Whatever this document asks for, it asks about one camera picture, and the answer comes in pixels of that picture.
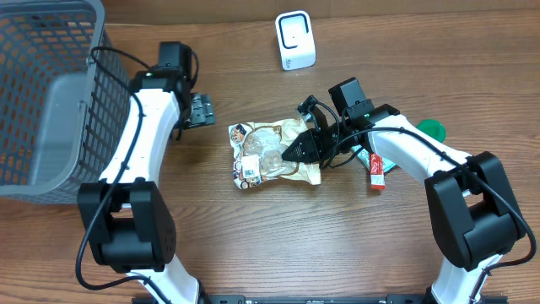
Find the green lid jar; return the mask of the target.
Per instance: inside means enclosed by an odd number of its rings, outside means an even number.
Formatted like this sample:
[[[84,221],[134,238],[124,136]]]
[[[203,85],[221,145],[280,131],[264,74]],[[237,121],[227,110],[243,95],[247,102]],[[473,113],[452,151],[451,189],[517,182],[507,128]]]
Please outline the green lid jar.
[[[446,129],[444,125],[435,119],[426,119],[417,125],[417,129],[426,133],[440,143],[446,139]]]

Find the red candy bar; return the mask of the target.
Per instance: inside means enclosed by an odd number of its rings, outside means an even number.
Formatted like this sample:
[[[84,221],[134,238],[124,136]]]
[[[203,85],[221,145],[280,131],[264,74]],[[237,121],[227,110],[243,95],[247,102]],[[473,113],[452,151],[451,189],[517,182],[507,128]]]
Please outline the red candy bar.
[[[370,155],[370,185],[375,190],[386,188],[383,159],[377,154]]]

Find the white snack bag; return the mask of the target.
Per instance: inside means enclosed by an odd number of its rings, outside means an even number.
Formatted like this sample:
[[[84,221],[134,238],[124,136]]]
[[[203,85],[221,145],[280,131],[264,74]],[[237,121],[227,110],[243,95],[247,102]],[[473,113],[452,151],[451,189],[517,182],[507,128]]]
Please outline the white snack bag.
[[[248,189],[279,178],[321,184],[321,170],[317,164],[282,158],[282,153],[306,130],[307,125],[299,118],[230,125],[235,185],[239,189]]]

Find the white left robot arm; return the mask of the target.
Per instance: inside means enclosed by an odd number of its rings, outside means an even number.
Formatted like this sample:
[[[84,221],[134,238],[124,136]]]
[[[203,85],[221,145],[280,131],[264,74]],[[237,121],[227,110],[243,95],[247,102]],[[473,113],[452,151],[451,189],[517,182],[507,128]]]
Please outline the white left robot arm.
[[[201,281],[176,256],[176,225],[159,191],[158,179],[170,136],[215,122],[208,96],[193,92],[197,54],[179,41],[159,45],[154,66],[125,83],[111,72],[95,46],[96,67],[128,94],[129,114],[109,164],[77,196],[85,233],[75,259],[75,276],[87,290],[137,281],[155,303],[208,303]]]

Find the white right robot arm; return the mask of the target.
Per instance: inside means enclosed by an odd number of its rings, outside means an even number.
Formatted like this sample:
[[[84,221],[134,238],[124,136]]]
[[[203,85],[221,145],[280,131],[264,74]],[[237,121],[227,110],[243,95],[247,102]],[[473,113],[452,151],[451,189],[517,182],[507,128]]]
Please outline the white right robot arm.
[[[334,157],[354,146],[394,162],[426,192],[431,228],[443,264],[423,298],[425,303],[488,303],[481,290],[495,269],[517,266],[537,250],[500,159],[453,149],[418,130],[398,109],[374,106],[356,78],[328,90],[335,122],[327,123],[323,104],[311,95],[297,108],[313,122],[283,152],[283,160],[317,163],[327,168]],[[503,261],[517,241],[527,236],[531,251]]]

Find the teal wet wipes pack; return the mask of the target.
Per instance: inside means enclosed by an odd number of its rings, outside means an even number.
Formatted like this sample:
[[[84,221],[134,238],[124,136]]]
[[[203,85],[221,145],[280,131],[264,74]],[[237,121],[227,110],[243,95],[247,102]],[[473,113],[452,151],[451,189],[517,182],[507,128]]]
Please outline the teal wet wipes pack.
[[[370,169],[370,153],[366,149],[362,148],[360,145],[357,145],[352,147],[351,151],[354,153],[358,152],[356,155],[358,160],[361,161],[367,169]],[[391,171],[397,166],[394,162],[388,160],[387,158],[382,158],[382,162],[384,173]]]

